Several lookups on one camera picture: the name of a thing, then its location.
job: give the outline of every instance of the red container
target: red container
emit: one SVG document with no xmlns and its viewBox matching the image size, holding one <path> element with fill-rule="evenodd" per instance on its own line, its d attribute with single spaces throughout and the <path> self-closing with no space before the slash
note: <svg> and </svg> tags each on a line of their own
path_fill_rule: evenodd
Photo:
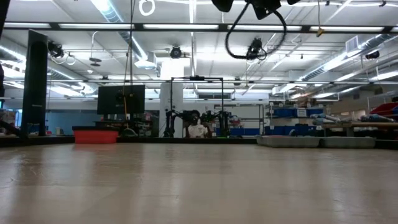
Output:
<svg viewBox="0 0 398 224">
<path fill-rule="evenodd" d="M 384 103 L 378 106 L 376 109 L 372 110 L 371 114 L 378 114 L 381 116 L 392 116 L 394 115 L 394 108 L 398 106 L 398 103 Z"/>
<path fill-rule="evenodd" d="M 72 127 L 76 144 L 113 144 L 119 135 L 118 128 Z"/>
</svg>

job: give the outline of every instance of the cable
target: cable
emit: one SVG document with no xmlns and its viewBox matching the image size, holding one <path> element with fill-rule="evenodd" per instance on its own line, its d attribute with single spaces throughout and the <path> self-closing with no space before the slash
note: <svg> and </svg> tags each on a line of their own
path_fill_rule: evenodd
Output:
<svg viewBox="0 0 398 224">
<path fill-rule="evenodd" d="M 318 0 L 318 29 L 321 29 L 321 5 Z"/>
<path fill-rule="evenodd" d="M 134 17 L 134 10 L 136 8 L 136 0 L 130 0 L 130 41 L 129 44 L 127 46 L 127 53 L 126 53 L 126 67 L 125 67 L 125 71 L 124 71 L 124 82 L 123 82 L 123 88 L 122 88 L 122 94 L 123 94 L 123 101 L 124 101 L 124 117 L 127 121 L 127 103 L 126 103 L 126 96 L 124 94 L 124 87 L 126 86 L 126 81 L 127 81 L 127 66 L 128 63 L 130 62 L 130 85 L 132 88 L 132 19 Z"/>
<path fill-rule="evenodd" d="M 274 47 L 270 52 L 266 52 L 263 48 L 261 48 L 262 51 L 264 51 L 264 54 L 260 55 L 249 55 L 247 54 L 246 56 L 243 55 L 235 55 L 234 53 L 231 52 L 231 50 L 229 49 L 229 36 L 231 35 L 232 31 L 234 30 L 234 28 L 236 27 L 236 25 L 238 24 L 238 22 L 241 20 L 243 14 L 246 12 L 246 10 L 248 9 L 250 5 L 250 2 L 247 2 L 246 5 L 244 6 L 242 12 L 239 14 L 239 16 L 236 18 L 235 22 L 233 23 L 232 27 L 230 28 L 230 30 L 228 31 L 226 37 L 225 37 L 225 48 L 227 53 L 232 57 L 232 58 L 236 58 L 236 59 L 245 59 L 245 60 L 252 60 L 252 59 L 259 59 L 261 58 L 261 60 L 264 60 L 267 55 L 274 53 L 276 50 L 279 49 L 279 47 L 282 45 L 282 43 L 285 41 L 285 37 L 286 37 L 286 33 L 287 33 L 287 25 L 285 22 L 285 19 L 283 18 L 283 16 L 276 10 L 273 9 L 267 9 L 269 12 L 275 14 L 275 16 L 278 17 L 278 19 L 280 20 L 280 22 L 282 23 L 283 27 L 284 27 L 284 32 L 283 32 L 283 36 L 281 38 L 281 40 L 279 41 L 279 43 L 277 44 L 276 47 Z"/>
</svg>

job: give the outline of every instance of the sign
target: sign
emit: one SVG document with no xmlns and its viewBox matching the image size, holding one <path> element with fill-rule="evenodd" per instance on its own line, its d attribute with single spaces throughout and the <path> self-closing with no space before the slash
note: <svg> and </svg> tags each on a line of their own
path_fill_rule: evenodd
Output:
<svg viewBox="0 0 398 224">
<path fill-rule="evenodd" d="M 306 109 L 297 109 L 297 117 L 298 118 L 306 118 L 307 110 Z"/>
</svg>

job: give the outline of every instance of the red object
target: red object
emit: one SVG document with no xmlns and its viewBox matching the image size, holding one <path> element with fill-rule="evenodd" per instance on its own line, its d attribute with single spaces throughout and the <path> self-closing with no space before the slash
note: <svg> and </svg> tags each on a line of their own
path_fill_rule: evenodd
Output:
<svg viewBox="0 0 398 224">
<path fill-rule="evenodd" d="M 398 107 L 398 103 L 384 103 L 378 106 L 376 109 L 372 110 L 371 114 L 378 114 L 381 116 L 397 116 L 394 114 L 394 108 Z"/>
<path fill-rule="evenodd" d="M 119 133 L 109 130 L 74 130 L 76 144 L 113 144 Z"/>
</svg>

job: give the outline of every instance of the black monitor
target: black monitor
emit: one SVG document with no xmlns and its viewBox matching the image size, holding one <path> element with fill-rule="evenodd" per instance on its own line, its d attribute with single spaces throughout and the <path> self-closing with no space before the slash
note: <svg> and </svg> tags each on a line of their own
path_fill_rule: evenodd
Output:
<svg viewBox="0 0 398 224">
<path fill-rule="evenodd" d="M 97 114 L 124 114 L 124 98 L 127 113 L 144 113 L 145 85 L 126 85 L 99 87 Z"/>
</svg>

